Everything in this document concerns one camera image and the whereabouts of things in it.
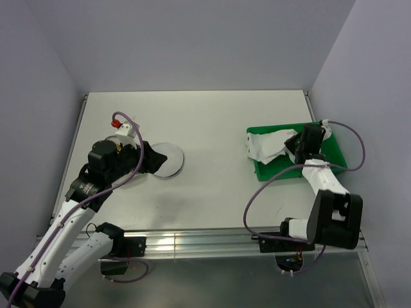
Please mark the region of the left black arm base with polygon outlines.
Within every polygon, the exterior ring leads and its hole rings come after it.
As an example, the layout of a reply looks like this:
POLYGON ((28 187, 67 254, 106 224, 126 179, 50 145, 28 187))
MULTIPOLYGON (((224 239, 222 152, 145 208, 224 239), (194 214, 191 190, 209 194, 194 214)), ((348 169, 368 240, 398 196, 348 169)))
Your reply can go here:
POLYGON ((109 257, 143 257, 146 250, 146 237, 122 237, 113 240, 109 257))

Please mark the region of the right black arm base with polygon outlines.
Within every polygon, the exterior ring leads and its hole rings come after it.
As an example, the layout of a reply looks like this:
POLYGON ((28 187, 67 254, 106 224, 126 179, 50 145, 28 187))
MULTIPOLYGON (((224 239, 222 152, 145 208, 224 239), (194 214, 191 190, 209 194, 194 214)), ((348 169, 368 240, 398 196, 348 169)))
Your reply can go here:
POLYGON ((260 253, 311 252, 315 250, 315 245, 312 243, 265 239, 257 235, 252 235, 251 239, 258 242, 260 253))

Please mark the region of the white garments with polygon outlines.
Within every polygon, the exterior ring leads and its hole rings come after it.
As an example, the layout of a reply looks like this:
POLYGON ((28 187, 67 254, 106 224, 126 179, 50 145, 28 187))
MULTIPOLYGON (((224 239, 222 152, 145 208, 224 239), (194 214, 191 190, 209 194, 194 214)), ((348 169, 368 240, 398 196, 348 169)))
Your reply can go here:
POLYGON ((287 154, 290 160, 296 164, 295 156, 288 153, 284 145, 287 139, 296 134, 301 133, 297 133, 295 130, 280 130, 264 135, 248 133, 246 141, 247 156, 252 160, 268 164, 278 156, 287 154))

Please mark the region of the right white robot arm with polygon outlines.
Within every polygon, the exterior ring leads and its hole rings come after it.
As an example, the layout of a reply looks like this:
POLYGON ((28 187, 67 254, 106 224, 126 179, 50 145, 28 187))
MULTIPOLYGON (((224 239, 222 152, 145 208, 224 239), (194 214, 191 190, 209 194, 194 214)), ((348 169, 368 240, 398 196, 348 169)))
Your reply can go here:
POLYGON ((292 250, 301 241, 353 249, 358 244, 363 200, 351 194, 336 178, 331 164, 321 153, 326 129, 321 124, 305 124, 302 132, 285 142, 301 163, 301 175, 315 193, 307 219, 286 218, 280 225, 278 243, 292 250))

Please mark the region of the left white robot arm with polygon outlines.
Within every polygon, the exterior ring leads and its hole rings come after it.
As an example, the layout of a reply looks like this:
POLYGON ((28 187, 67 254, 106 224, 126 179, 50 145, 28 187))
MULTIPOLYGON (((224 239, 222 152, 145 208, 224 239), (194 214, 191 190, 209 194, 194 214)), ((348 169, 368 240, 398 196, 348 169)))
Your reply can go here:
POLYGON ((123 253, 124 231, 110 223, 98 226, 74 253, 68 251, 113 193, 115 181, 123 176, 131 179, 136 173, 154 174, 168 156, 146 141, 134 145, 103 140, 92 146, 87 159, 40 243, 15 271, 1 274, 1 293, 8 307, 61 307, 69 284, 96 259, 123 253))

